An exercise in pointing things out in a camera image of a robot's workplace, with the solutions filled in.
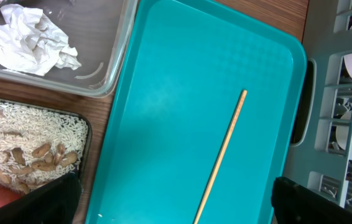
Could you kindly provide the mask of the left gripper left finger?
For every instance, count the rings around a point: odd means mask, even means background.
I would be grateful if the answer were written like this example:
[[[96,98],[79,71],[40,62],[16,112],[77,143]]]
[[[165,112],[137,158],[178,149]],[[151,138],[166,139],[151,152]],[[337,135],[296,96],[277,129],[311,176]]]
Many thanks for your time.
[[[1,223],[71,223],[82,195],[70,172],[0,208]]]

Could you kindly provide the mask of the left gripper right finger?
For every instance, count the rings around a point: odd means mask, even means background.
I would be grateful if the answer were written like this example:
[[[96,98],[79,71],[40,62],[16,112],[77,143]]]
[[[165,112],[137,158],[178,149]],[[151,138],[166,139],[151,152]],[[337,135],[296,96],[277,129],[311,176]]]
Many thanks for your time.
[[[352,224],[352,212],[286,177],[275,179],[271,205],[280,224]]]

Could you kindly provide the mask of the wooden chopstick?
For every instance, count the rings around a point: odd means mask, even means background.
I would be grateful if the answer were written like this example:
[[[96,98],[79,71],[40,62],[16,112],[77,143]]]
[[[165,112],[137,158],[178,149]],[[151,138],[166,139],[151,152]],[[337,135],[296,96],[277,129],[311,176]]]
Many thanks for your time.
[[[230,139],[232,137],[233,131],[234,131],[235,126],[236,126],[236,123],[238,121],[239,114],[240,114],[241,109],[243,107],[243,104],[245,102],[247,93],[248,93],[247,90],[243,90],[241,92],[240,96],[239,96],[238,103],[237,103],[237,105],[235,107],[233,116],[232,116],[231,121],[229,123],[227,132],[225,134],[225,138],[223,139],[223,142],[222,142],[220,151],[218,153],[218,156],[216,158],[215,164],[213,166],[210,178],[209,178],[208,183],[207,183],[207,185],[205,187],[205,191],[203,193],[203,197],[201,198],[200,204],[198,206],[198,210],[197,210],[197,213],[196,213],[195,218],[193,220],[193,224],[198,224],[198,222],[200,221],[201,215],[203,213],[203,210],[205,208],[205,205],[206,205],[206,203],[208,201],[208,198],[210,196],[211,190],[212,190],[213,185],[215,183],[216,177],[218,175],[221,163],[223,162],[223,158],[225,156],[226,150],[228,148],[228,144],[230,142]]]

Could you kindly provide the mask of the grey dish rack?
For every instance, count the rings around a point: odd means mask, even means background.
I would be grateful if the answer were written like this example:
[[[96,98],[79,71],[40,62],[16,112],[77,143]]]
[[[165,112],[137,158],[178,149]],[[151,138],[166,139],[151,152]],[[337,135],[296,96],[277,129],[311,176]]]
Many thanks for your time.
[[[307,77],[286,178],[352,212],[352,1],[310,1],[303,35]],[[347,126],[346,149],[336,127]]]

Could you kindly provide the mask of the spilled rice and peanuts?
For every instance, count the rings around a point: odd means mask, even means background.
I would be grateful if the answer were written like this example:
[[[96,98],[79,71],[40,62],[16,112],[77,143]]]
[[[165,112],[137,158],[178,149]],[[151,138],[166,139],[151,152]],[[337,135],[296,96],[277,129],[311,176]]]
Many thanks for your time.
[[[28,194],[78,172],[89,138],[79,115],[0,101],[0,184]]]

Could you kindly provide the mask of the black plastic tray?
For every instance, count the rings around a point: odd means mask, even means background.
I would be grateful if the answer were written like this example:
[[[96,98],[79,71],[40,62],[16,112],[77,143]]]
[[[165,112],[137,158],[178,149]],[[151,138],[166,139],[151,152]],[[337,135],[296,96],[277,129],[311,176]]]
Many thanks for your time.
[[[0,100],[0,223],[72,223],[90,141],[79,114]]]

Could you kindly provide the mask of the teal plastic tray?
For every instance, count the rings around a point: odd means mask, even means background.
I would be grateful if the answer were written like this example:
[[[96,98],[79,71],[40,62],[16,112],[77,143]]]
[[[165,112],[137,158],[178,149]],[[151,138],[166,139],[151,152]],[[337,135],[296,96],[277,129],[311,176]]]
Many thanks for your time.
[[[295,37],[214,1],[141,1],[87,223],[270,223],[307,59]]]

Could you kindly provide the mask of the clear plastic bin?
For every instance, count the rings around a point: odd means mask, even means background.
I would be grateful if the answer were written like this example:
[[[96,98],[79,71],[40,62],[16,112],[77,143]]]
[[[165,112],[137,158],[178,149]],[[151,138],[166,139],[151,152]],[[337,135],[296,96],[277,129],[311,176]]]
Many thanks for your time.
[[[137,0],[31,0],[69,36],[81,67],[52,68],[44,76],[17,73],[0,65],[0,78],[19,83],[102,98],[116,86],[136,15]]]

